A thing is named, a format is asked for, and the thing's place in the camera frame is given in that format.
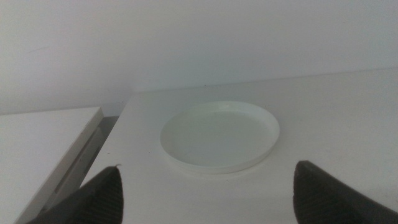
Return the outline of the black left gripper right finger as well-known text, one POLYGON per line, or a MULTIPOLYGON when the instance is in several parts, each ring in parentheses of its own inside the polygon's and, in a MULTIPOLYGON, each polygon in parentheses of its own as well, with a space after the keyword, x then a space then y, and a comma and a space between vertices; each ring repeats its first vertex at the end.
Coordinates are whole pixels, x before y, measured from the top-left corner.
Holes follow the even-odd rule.
POLYGON ((390 223, 397 212, 352 189, 310 161, 294 172, 293 207, 298 223, 390 223))

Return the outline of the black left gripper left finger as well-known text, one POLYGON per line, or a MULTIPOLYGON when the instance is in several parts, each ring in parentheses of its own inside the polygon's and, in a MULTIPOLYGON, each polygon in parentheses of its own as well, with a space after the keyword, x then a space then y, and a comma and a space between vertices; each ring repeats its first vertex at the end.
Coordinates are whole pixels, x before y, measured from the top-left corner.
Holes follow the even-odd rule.
POLYGON ((121 224, 123 213, 121 174, 111 166, 28 224, 121 224))

